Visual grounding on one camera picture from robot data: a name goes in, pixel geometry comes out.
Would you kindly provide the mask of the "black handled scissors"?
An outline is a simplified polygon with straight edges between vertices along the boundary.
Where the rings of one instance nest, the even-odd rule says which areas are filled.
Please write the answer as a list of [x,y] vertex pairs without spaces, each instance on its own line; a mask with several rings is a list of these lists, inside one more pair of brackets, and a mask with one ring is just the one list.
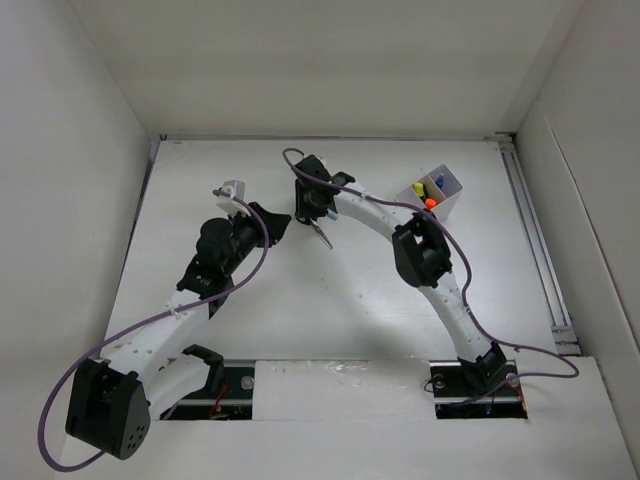
[[321,229],[321,227],[317,224],[316,220],[311,218],[302,217],[298,214],[295,215],[295,219],[298,223],[304,226],[311,227],[316,235],[320,238],[323,244],[330,250],[333,249],[333,244],[331,243],[329,237],[325,234],[325,232]]

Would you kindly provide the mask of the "yellow cap highlighter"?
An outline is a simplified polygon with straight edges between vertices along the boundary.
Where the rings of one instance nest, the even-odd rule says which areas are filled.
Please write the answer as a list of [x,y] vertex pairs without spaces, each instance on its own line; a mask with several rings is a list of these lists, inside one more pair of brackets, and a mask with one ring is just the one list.
[[415,194],[418,197],[420,197],[422,200],[424,200],[427,197],[425,186],[424,186],[423,183],[421,183],[421,182],[413,183],[412,184],[412,189],[415,192]]

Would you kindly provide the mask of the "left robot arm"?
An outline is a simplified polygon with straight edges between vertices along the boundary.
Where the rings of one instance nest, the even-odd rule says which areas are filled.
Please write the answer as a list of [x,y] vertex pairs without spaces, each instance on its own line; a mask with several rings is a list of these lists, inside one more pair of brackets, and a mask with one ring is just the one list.
[[73,378],[65,430],[120,460],[141,446],[152,421],[196,392],[222,387],[223,358],[189,337],[221,308],[233,274],[256,248],[277,244],[291,221],[258,203],[233,205],[200,228],[196,253],[160,319],[100,360],[87,359]]

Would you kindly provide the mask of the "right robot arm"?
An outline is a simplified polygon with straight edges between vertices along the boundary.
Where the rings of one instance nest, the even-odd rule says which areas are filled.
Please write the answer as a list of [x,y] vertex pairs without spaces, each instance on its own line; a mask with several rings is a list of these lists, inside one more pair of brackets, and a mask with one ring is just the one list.
[[453,274],[451,250],[433,214],[382,200],[354,177],[329,173],[314,155],[290,166],[296,176],[296,218],[311,225],[331,215],[360,222],[388,240],[400,278],[431,304],[453,342],[462,381],[473,395],[493,388],[506,357],[472,320]]

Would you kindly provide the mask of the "blue cap pen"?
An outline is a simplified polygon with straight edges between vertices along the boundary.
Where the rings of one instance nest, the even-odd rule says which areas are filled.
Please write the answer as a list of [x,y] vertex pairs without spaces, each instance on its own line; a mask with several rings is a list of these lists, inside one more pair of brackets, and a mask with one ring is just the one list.
[[435,184],[440,190],[442,190],[444,187],[444,183],[445,183],[445,174],[440,173],[435,180]]

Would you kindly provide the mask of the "white three-compartment container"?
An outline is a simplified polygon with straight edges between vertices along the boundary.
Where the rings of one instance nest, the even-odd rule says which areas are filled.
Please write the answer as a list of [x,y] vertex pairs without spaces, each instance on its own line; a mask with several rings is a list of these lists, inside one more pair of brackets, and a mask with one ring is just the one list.
[[[445,174],[445,183],[442,190],[435,184],[435,180],[440,173]],[[412,189],[412,184],[416,182],[421,182],[425,186],[427,197],[424,200],[418,197]],[[433,209],[427,210],[431,210],[439,221],[444,221],[454,209],[462,191],[463,185],[458,178],[447,165],[441,164],[421,178],[408,184],[403,190],[396,194],[395,200],[427,209],[424,202],[427,198],[432,198],[437,202],[437,205]]]

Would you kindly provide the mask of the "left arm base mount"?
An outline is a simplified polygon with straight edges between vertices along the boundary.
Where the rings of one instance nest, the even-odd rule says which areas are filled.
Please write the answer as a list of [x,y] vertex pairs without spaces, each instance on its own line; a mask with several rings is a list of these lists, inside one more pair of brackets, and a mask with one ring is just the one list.
[[224,357],[200,345],[183,350],[189,360],[209,369],[204,386],[166,409],[161,420],[251,420],[255,385],[254,360],[225,360]]

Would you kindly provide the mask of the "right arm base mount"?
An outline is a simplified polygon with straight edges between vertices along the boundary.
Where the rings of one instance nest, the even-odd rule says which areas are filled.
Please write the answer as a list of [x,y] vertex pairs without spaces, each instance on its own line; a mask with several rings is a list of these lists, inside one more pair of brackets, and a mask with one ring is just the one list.
[[423,390],[433,396],[438,420],[527,419],[528,412],[519,386],[504,385],[489,393],[506,376],[518,373],[516,363],[508,360],[488,387],[472,386],[458,361],[432,361],[430,378]]

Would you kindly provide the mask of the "aluminium side rail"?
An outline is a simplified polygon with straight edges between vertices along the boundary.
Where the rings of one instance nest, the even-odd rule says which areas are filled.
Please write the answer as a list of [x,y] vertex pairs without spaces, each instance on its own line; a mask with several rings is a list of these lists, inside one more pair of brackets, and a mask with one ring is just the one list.
[[501,134],[497,137],[497,143],[549,311],[550,330],[556,350],[565,357],[581,356],[582,350],[579,340],[566,308],[533,200],[526,184],[514,136]]

